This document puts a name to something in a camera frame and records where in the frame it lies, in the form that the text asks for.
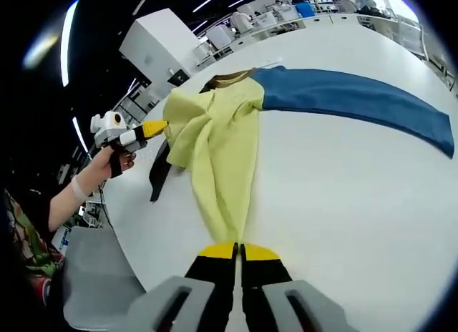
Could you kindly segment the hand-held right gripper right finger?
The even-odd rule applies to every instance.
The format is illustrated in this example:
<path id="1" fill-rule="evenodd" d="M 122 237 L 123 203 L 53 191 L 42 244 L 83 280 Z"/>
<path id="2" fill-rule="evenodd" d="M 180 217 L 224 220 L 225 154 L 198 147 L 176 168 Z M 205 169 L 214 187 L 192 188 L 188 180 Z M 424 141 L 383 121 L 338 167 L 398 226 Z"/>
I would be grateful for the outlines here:
<path id="1" fill-rule="evenodd" d="M 305 280 L 293 280 L 279 255 L 240 246 L 242 307 L 249 331 L 352 331 L 344 309 Z"/>

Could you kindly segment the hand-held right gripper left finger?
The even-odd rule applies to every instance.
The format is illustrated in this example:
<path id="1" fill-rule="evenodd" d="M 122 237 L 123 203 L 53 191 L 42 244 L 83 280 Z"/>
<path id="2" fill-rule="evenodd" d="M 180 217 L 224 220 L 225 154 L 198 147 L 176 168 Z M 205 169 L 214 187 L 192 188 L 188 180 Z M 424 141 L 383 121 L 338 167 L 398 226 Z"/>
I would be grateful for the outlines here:
<path id="1" fill-rule="evenodd" d="M 238 244 L 206 247 L 183 276 L 172 276 L 139 297 L 128 331 L 224 331 L 233 307 Z"/>

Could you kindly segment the person's left hand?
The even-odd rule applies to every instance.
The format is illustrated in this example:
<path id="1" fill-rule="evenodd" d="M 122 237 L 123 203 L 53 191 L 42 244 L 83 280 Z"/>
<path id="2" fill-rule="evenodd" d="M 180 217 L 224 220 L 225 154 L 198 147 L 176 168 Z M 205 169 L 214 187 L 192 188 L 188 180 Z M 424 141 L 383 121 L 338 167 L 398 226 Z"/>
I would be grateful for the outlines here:
<path id="1" fill-rule="evenodd" d="M 112 177 L 112 158 L 117 158 L 117 165 L 114 167 L 121 173 L 132 168 L 135 164 L 136 154 L 125 151 L 115 151 L 111 146 L 102 148 L 90 164 L 90 173 L 98 185 Z"/>

